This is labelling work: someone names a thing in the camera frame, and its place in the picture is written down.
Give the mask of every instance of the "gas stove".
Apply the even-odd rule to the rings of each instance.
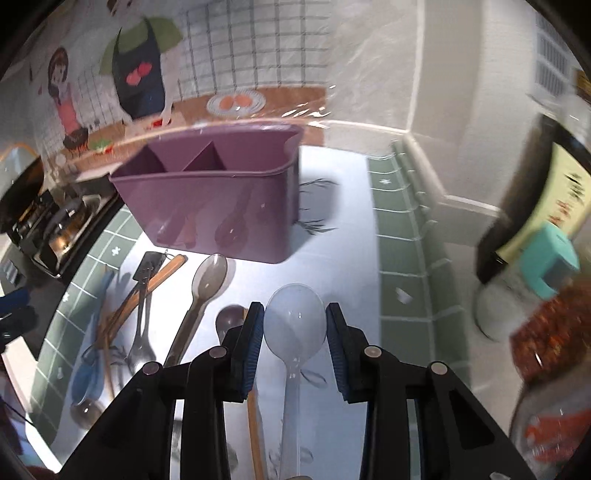
[[[7,234],[36,266],[60,278],[117,198],[108,176],[46,190]]]

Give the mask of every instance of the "frying pan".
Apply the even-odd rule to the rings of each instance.
[[[41,157],[37,157],[13,181],[0,199],[0,233],[8,232],[39,195],[43,178],[43,162]]]

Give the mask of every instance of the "cartoon chef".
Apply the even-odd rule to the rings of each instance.
[[[164,17],[142,17],[138,0],[108,0],[111,16],[133,26],[121,28],[107,45],[99,73],[112,80],[108,95],[120,107],[124,123],[160,114],[163,125],[171,119],[174,88],[179,76],[181,32]]]

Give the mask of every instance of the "cartoon wall sticker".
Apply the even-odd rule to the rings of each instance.
[[[69,63],[66,49],[59,47],[51,56],[47,68],[47,91],[53,98],[64,128],[64,147],[80,152],[87,148],[88,129],[80,125],[74,109],[72,86],[67,80]]]
[[[149,115],[160,115],[162,124],[171,119],[173,96],[179,77],[181,32],[164,17],[143,17],[138,0],[108,0],[111,15],[122,28],[109,42],[99,73],[116,93],[109,103],[121,109],[124,123]]]

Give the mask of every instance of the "clear plastic spoon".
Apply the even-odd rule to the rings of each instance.
[[[281,287],[265,309],[264,331],[267,346],[287,369],[279,467],[279,480],[286,480],[300,474],[301,367],[324,343],[324,304],[305,285]]]

